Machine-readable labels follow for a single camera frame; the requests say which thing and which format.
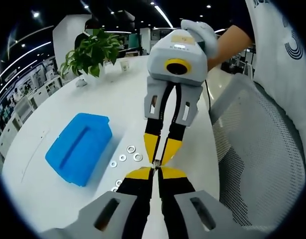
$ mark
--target leaves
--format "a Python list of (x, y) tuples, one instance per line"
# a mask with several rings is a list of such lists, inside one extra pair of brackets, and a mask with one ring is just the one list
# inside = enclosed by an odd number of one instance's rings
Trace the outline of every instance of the leaves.
[(100, 76), (100, 67), (99, 67), (99, 65), (91, 66), (90, 74), (95, 76), (95, 77), (99, 77)]
[(61, 76), (64, 77), (70, 69), (75, 75), (79, 70), (98, 77), (100, 75), (99, 64), (105, 60), (116, 63), (118, 49), (121, 41), (118, 35), (106, 33), (103, 29), (94, 30), (94, 34), (81, 41), (80, 46), (66, 55), (66, 60), (60, 67)]

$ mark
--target small cup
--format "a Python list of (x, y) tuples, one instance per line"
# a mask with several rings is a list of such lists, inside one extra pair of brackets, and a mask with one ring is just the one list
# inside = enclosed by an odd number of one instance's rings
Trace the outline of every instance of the small cup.
[(127, 60), (120, 61), (122, 71), (129, 69), (129, 62)]

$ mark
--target white glove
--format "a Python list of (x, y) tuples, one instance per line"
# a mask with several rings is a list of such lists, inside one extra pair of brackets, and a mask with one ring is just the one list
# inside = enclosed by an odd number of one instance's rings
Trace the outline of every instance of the white glove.
[(182, 20), (181, 27), (183, 30), (187, 30), (196, 42), (205, 42), (207, 58), (213, 58), (218, 54), (217, 36), (207, 23)]

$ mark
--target metal washer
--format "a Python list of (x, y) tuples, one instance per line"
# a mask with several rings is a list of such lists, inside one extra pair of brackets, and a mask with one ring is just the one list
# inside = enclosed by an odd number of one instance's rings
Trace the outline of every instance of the metal washer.
[(126, 151), (128, 153), (134, 153), (136, 151), (136, 147), (134, 145), (130, 145), (129, 147), (126, 148)]
[(127, 160), (127, 156), (126, 156), (125, 154), (121, 154), (121, 155), (119, 156), (119, 160), (120, 160), (121, 162), (124, 162), (124, 161)]
[(135, 162), (142, 161), (143, 155), (141, 155), (139, 153), (136, 153), (136, 154), (134, 154), (133, 159), (134, 159)]
[(116, 167), (117, 167), (117, 162), (116, 162), (116, 161), (111, 161), (111, 163), (109, 163), (109, 165), (110, 165), (112, 168), (116, 168)]
[(122, 180), (121, 179), (118, 179), (116, 182), (115, 182), (115, 186), (116, 187), (119, 187), (121, 184), (122, 184)]
[(116, 192), (118, 190), (118, 187), (112, 187), (111, 191)]

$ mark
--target mesh chair back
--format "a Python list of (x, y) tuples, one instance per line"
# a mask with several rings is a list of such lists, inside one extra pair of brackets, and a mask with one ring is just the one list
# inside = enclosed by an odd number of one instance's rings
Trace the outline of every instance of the mesh chair back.
[(236, 74), (211, 108), (220, 201), (235, 222), (273, 230), (306, 180), (299, 133), (257, 83)]

